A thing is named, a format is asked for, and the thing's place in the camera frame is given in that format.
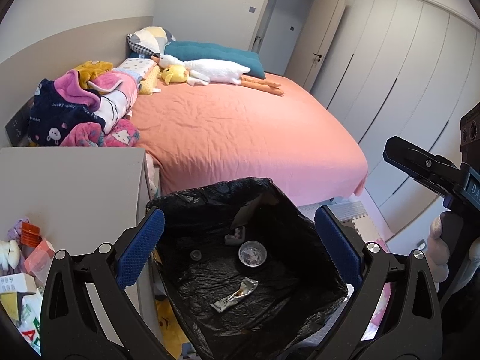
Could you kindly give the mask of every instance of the food wrapper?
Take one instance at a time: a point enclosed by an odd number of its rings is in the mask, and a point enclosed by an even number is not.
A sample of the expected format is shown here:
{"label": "food wrapper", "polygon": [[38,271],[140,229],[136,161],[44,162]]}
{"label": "food wrapper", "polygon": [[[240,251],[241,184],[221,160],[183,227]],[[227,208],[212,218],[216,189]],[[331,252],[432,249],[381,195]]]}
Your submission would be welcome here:
{"label": "food wrapper", "polygon": [[42,309],[43,288],[34,295],[22,299],[21,325],[18,328],[21,335],[40,355],[40,312]]}
{"label": "food wrapper", "polygon": [[212,303],[211,306],[217,312],[224,312],[229,307],[236,305],[242,299],[250,295],[255,290],[257,285],[258,281],[246,277],[241,281],[240,289],[237,292],[228,295],[223,299],[216,301],[215,303]]}

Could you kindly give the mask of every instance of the white wardrobe door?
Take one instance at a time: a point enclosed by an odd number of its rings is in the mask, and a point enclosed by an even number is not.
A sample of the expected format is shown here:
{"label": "white wardrobe door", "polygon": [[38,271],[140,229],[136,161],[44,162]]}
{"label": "white wardrobe door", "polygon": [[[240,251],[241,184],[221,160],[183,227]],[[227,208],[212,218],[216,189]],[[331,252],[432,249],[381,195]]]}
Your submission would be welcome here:
{"label": "white wardrobe door", "polygon": [[[480,100],[480,33],[477,33],[477,42],[462,94],[458,100],[448,124],[441,133],[430,152],[442,155],[460,166],[460,119]],[[436,194],[419,185],[411,178],[383,204],[380,212],[385,218],[392,232],[397,233],[417,218],[425,207],[428,207],[436,198]]]}
{"label": "white wardrobe door", "polygon": [[[435,72],[420,103],[399,136],[430,150],[452,115],[472,64],[477,32],[465,21],[450,17],[448,31]],[[407,179],[404,172],[381,161],[371,171],[366,188],[382,205]]]}
{"label": "white wardrobe door", "polygon": [[449,16],[441,9],[424,5],[417,32],[397,82],[378,117],[359,143],[370,172],[383,160],[382,153],[387,139],[402,131],[423,97],[440,57]]}
{"label": "white wardrobe door", "polygon": [[367,25],[328,111],[343,123],[363,88],[387,35],[398,0],[375,0]]}
{"label": "white wardrobe door", "polygon": [[335,39],[325,56],[322,70],[310,91],[324,107],[330,104],[349,66],[373,4],[374,0],[354,0],[342,17]]}
{"label": "white wardrobe door", "polygon": [[398,0],[382,49],[343,126],[359,142],[375,119],[402,69],[422,13],[419,0]]}

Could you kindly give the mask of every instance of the orange container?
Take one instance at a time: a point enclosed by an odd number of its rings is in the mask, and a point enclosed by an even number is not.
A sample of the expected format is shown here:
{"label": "orange container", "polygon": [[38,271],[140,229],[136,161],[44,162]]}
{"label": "orange container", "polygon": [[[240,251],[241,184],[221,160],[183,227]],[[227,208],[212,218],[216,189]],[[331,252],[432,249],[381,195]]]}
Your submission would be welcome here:
{"label": "orange container", "polygon": [[40,238],[40,227],[31,225],[27,222],[22,222],[22,235],[20,237],[20,242],[23,245],[30,246],[31,248],[36,248],[42,239]]}

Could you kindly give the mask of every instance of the black gripper frame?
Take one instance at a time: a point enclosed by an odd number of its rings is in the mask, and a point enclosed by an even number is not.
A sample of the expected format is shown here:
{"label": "black gripper frame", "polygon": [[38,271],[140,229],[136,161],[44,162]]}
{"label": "black gripper frame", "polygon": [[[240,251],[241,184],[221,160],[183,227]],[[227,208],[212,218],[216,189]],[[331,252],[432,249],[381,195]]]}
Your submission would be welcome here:
{"label": "black gripper frame", "polygon": [[[342,225],[328,207],[319,210],[330,216],[360,257],[362,282],[308,360],[440,359],[441,311],[423,253],[389,254],[377,244],[365,244],[356,230]],[[361,341],[385,283],[390,283],[392,293],[381,325],[373,340]]]}
{"label": "black gripper frame", "polygon": [[444,308],[462,279],[469,263],[469,250],[480,237],[480,175],[467,163],[457,168],[440,155],[407,142],[390,138],[383,152],[389,164],[402,170],[421,185],[437,193],[445,200],[443,206],[457,215],[457,219],[441,215],[442,240],[450,249],[449,275],[440,283],[438,298]]}
{"label": "black gripper frame", "polygon": [[[111,249],[54,258],[44,293],[40,345],[47,360],[174,360],[143,322],[116,282],[117,262],[155,210],[126,230]],[[87,292],[93,283],[110,322],[124,346],[105,336]]]}

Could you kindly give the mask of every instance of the blue gripper pad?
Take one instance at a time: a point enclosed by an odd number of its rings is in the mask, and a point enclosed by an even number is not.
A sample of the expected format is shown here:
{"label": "blue gripper pad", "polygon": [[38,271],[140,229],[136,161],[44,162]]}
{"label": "blue gripper pad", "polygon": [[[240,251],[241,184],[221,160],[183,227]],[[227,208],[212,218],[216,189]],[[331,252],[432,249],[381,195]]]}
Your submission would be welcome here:
{"label": "blue gripper pad", "polygon": [[362,284],[362,261],[340,228],[322,207],[315,213],[315,229],[342,280],[357,290]]}
{"label": "blue gripper pad", "polygon": [[164,228],[163,211],[154,210],[118,260],[117,284],[122,290],[135,284]]}

